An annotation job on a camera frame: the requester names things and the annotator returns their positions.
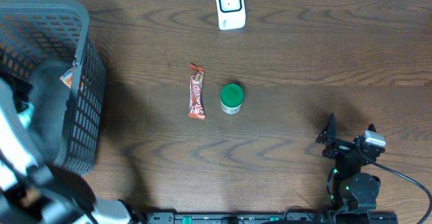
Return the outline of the orange chocolate bar wrapper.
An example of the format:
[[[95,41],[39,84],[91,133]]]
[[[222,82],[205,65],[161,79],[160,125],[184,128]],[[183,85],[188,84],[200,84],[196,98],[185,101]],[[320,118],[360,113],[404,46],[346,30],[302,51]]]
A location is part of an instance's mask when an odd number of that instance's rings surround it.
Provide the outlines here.
[[[190,64],[190,104],[188,116],[205,120],[205,111],[202,104],[202,87],[205,68]]]

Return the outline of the orange snack packet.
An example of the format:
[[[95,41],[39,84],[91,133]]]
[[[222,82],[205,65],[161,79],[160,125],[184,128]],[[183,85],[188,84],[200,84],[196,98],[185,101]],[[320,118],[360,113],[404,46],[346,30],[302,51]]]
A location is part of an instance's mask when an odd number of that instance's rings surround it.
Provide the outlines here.
[[[66,71],[61,77],[60,80],[68,87],[72,87],[74,77],[74,68],[71,67],[68,71]]]

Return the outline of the light green wet wipes pack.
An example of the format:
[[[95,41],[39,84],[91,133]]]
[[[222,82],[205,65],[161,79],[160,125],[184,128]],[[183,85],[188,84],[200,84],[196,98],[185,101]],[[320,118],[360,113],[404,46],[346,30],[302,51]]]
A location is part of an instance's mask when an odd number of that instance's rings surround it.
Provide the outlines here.
[[[18,118],[25,129],[28,128],[34,114],[34,105],[32,103],[24,103],[22,109],[18,113]]]

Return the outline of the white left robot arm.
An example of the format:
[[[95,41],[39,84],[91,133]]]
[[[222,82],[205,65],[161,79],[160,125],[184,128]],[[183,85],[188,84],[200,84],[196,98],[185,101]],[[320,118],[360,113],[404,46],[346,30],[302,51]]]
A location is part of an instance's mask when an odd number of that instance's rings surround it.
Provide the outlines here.
[[[1,222],[147,223],[130,205],[97,198],[80,176],[42,158],[18,117],[31,88],[1,77]]]

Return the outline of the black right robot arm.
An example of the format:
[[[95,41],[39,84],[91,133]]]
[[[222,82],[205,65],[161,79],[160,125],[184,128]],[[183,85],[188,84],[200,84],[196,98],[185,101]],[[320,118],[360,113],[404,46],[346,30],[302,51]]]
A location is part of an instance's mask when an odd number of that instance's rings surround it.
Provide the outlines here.
[[[335,161],[327,180],[335,213],[366,213],[376,209],[381,180],[362,171],[362,167],[385,152],[385,138],[376,132],[375,126],[369,125],[351,141],[342,140],[336,135],[335,115],[331,113],[315,142],[325,146],[324,157]]]

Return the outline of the white barcode scanner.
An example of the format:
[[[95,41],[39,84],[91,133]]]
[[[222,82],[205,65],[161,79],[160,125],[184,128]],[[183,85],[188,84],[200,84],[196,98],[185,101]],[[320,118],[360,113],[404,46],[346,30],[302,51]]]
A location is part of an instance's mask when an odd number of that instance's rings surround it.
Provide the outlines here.
[[[235,30],[246,24],[244,0],[216,0],[220,30]]]

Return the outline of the green lid jar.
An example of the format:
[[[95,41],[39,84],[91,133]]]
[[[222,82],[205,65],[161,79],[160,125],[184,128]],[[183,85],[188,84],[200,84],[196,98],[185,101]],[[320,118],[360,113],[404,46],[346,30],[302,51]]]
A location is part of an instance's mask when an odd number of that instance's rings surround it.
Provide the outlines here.
[[[244,90],[237,84],[225,85],[220,94],[221,109],[227,114],[238,113],[244,101]]]

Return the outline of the grey plastic basket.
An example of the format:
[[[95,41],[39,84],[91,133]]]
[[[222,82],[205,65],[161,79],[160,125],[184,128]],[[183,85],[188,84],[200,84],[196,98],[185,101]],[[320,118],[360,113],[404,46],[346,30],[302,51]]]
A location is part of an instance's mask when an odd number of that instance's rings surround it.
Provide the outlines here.
[[[96,160],[106,70],[70,0],[1,0],[1,74],[22,80],[34,114],[27,130],[43,158],[87,174]],[[74,68],[72,87],[60,77]]]

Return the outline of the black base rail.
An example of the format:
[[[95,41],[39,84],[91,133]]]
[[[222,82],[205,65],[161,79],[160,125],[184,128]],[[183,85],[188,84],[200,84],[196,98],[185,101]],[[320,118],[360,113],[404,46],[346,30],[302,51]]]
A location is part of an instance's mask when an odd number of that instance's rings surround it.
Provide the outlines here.
[[[150,224],[398,224],[395,214],[338,214],[335,218],[324,214],[290,212],[283,213],[146,213]]]

